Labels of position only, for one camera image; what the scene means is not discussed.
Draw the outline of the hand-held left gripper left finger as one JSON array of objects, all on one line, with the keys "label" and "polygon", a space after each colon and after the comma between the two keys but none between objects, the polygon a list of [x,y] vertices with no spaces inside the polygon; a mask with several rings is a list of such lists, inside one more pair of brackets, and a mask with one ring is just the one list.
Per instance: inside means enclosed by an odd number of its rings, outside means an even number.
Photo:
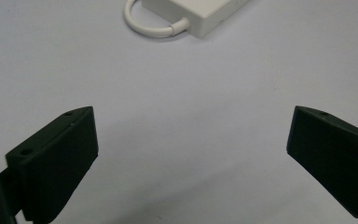
[{"label": "hand-held left gripper left finger", "polygon": [[1,174],[11,215],[49,224],[70,200],[98,157],[94,113],[85,106],[63,113],[6,154]]}]

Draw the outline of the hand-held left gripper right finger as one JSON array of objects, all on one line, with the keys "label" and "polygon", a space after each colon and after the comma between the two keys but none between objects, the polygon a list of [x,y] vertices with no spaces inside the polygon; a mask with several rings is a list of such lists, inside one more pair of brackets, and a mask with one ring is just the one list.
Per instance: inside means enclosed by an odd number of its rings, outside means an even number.
[{"label": "hand-held left gripper right finger", "polygon": [[358,218],[358,128],[329,113],[296,106],[286,151]]}]

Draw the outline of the white power adapter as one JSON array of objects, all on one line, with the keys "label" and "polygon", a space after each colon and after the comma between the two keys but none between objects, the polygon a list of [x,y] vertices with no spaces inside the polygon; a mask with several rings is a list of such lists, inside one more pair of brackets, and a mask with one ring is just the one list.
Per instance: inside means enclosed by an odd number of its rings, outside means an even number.
[{"label": "white power adapter", "polygon": [[189,21],[186,29],[203,38],[222,21],[232,16],[250,0],[142,0],[142,6],[171,23],[182,18]]}]

